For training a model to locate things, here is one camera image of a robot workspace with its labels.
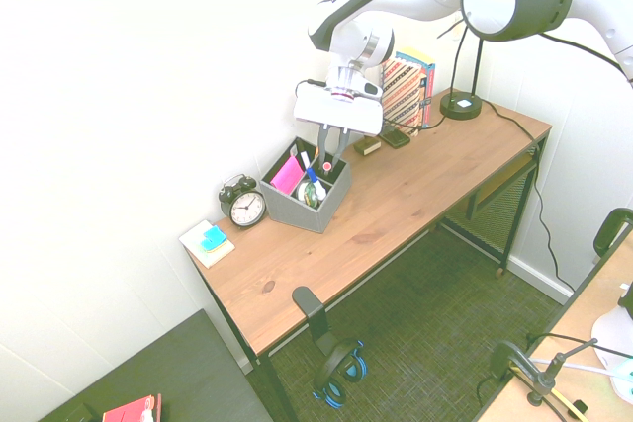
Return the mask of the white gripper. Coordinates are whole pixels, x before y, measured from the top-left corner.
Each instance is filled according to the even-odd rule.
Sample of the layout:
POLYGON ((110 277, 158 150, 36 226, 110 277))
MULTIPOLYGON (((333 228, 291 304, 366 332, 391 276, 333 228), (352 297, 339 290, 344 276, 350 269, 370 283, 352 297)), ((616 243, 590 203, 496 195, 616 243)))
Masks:
POLYGON ((300 84, 294 106, 297 120, 318 123, 318 157, 326 155, 326 140, 329 126, 340 127, 338 145, 332 155, 332 164, 337 164, 346 149, 350 131, 377 135, 382 130, 383 109, 375 100, 357 97, 352 101, 335 99, 324 88, 311 84, 300 84))

